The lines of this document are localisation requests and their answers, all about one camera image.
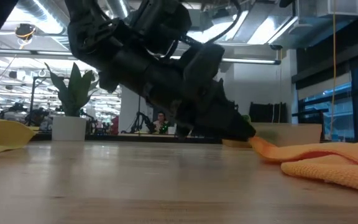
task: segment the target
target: person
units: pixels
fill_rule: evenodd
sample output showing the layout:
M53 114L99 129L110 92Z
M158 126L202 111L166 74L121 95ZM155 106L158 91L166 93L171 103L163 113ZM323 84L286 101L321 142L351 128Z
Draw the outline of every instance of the person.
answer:
M157 120L154 121L153 124L155 125L155 131L157 133L160 132L160 129L164 124L168 125L168 121L165 119L165 113L162 111L158 112Z
M116 116L115 118L113 118L111 120L110 134L118 135L118 122L119 122L119 117L118 116Z

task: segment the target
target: green leaves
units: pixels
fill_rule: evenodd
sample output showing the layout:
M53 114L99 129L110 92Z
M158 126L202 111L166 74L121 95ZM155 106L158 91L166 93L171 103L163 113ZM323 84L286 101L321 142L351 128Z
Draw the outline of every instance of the green leaves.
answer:
M47 64L46 66L50 72L53 85L59 89L58 97L62 102L66 116L80 116L80 109L91 99L88 92L98 84L98 82L94 82L96 84L93 83L93 86L91 86L93 71L90 70L81 76L80 69L74 63L67 87L64 81L54 74Z

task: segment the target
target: black cable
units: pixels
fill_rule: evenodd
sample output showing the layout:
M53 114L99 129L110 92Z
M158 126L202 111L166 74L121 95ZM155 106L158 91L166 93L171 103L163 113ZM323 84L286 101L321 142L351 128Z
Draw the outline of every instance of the black cable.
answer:
M172 44L172 46L169 49L168 53L164 56L164 59L169 59L173 55L173 53L175 53L175 51L178 48L178 43L179 43L178 40L174 41L174 43Z
M210 44L210 43L213 43L215 41L217 41L219 38L223 37L225 34L227 34L227 32L229 32L236 24L237 22L239 21L240 19L240 16L241 16L241 13L242 13L242 10L241 10L241 6L239 4L239 2L237 0L230 0L230 2L233 3L233 5L236 7L237 9L237 16L236 16L236 19L233 21L233 23L226 29L224 30L223 32L221 32L220 34L218 34L216 37L210 39L209 41L207 41L205 44Z

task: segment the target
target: table surface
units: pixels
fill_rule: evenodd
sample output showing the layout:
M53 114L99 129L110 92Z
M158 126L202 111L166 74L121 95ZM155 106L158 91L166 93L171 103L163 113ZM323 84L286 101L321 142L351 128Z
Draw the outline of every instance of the table surface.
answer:
M220 145L32 142L0 153L0 224L358 223L358 191Z

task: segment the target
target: glass window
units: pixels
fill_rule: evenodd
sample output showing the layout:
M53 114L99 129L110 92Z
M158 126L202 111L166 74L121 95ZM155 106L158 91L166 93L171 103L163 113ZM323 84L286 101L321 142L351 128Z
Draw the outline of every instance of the glass window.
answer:
M350 92L351 90L352 90L352 83L348 82L343 85L337 86L335 88L335 95L340 94L340 93L347 93L347 92ZM305 102L311 101L311 100L317 100L317 99L324 98L327 96L332 96L333 92L334 92L333 89L330 89L330 90L326 90L322 93L319 93L317 95L306 97Z
M329 139L331 134L331 102L317 103L314 105L305 106L308 110L323 110L328 112L323 113L324 119L324 135L325 139ZM333 124L333 140L350 141L354 139L353 128L353 105L352 98L344 98L335 101L334 106L334 124Z

